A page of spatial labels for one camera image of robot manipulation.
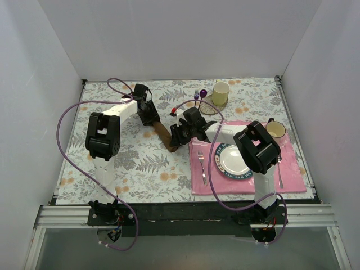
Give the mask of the brown cloth napkin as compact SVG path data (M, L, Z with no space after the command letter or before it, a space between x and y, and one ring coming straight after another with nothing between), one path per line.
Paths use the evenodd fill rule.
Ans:
M172 136L167 130L167 128L159 121L154 121L152 123L152 126L154 128L154 131L157 133L162 143L166 147L166 149L169 152L175 152L178 149L178 147L173 147L170 145Z

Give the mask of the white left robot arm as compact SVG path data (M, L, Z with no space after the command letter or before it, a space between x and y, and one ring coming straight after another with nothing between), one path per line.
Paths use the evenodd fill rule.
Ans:
M108 225L120 222L120 212L115 189L115 157L120 149L121 124L138 114L144 126L160 120L152 99L147 99L150 89L136 84L130 94L133 100L115 105L103 112L93 112L89 117L85 147L92 157L95 179L100 183L97 193L89 202L96 217Z

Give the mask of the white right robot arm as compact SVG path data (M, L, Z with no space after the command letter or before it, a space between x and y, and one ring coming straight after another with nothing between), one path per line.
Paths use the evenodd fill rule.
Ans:
M218 197L213 185L212 173L208 172L208 183L217 202L227 210L237 213L243 224L267 223L276 215L282 196L275 188L275 166L281 156L278 143L258 121L241 128L225 124L224 121L206 121L196 107L181 110L175 107L171 116L177 119L171 125L171 146L183 146L193 138L210 144L209 154L214 152L216 143L236 146L245 165L254 177L254 202L248 206L234 208L227 206Z

